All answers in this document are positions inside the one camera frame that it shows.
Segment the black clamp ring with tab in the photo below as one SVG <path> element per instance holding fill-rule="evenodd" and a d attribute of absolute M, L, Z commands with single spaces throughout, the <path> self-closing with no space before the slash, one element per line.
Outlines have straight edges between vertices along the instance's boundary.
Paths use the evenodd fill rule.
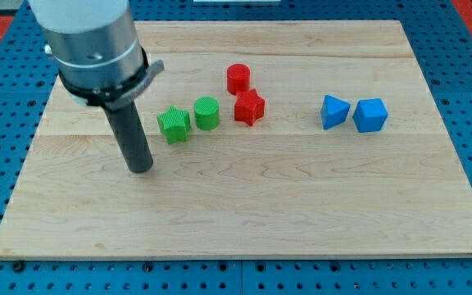
<path fill-rule="evenodd" d="M 73 99 L 84 107 L 103 107 L 116 111 L 134 100 L 145 91 L 154 78 L 165 70 L 163 60 L 148 63 L 147 54 L 142 49 L 143 65 L 134 75 L 105 88 L 82 88 L 71 83 L 59 70 L 59 78 Z"/>

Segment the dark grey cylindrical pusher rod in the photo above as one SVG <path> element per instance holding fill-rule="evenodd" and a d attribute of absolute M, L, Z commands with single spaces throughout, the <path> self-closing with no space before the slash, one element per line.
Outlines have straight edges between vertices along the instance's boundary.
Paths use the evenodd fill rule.
<path fill-rule="evenodd" d="M 135 103 L 104 112 L 129 171 L 139 174 L 151 169 L 152 154 Z"/>

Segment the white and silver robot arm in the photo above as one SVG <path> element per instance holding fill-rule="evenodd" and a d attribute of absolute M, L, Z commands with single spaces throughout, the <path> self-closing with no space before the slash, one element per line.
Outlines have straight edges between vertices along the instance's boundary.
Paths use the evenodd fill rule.
<path fill-rule="evenodd" d="M 164 70 L 140 43 L 128 0 L 29 0 L 46 55 L 77 102 L 104 110 L 126 165 L 143 173 L 152 154 L 135 99 Z"/>

